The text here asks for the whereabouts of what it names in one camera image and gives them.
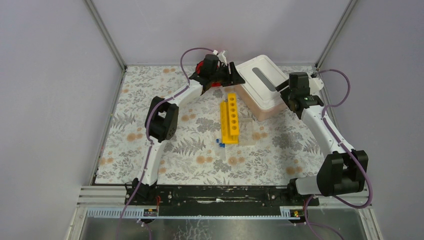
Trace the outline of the yellow test tube rack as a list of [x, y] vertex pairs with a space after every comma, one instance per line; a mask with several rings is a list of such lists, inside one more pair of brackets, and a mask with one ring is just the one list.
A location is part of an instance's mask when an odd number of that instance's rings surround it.
[[235, 93], [228, 93], [227, 100], [220, 103], [220, 123], [222, 143], [225, 145], [238, 144], [240, 125]]

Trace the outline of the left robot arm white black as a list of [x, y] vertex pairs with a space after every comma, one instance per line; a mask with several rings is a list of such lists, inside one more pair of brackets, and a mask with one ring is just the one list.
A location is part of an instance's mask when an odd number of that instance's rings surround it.
[[213, 51], [196, 65], [188, 77], [187, 85], [166, 98], [152, 99], [145, 120], [148, 149], [142, 162], [142, 169], [132, 181], [136, 199], [144, 206], [155, 200], [154, 188], [158, 180], [159, 162], [164, 147], [176, 133], [179, 108], [199, 98], [214, 84], [222, 87], [245, 84], [234, 62], [228, 62], [226, 51]]

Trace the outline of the white plastic box lid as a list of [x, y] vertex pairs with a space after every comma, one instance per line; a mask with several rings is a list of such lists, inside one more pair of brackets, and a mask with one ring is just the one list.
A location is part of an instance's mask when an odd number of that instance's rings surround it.
[[289, 77], [268, 56], [262, 54], [240, 63], [236, 70], [245, 81], [242, 87], [261, 111], [283, 103], [276, 87]]

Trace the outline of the pink plastic storage box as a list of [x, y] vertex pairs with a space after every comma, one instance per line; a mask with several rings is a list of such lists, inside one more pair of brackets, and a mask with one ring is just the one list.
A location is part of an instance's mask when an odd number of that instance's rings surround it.
[[241, 85], [236, 85], [234, 90], [259, 122], [267, 120], [288, 108], [286, 104], [280, 100], [280, 103], [277, 105], [269, 109], [262, 109]]

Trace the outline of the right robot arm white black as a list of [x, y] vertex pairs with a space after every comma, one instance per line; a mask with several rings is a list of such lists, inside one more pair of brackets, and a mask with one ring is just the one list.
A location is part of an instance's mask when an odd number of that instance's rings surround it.
[[292, 72], [276, 90], [288, 108], [309, 128], [325, 157], [316, 175], [289, 181], [287, 201], [299, 206], [307, 195], [333, 197], [361, 192], [366, 184], [364, 173], [368, 155], [342, 139], [328, 119], [328, 107], [312, 93], [308, 74]]

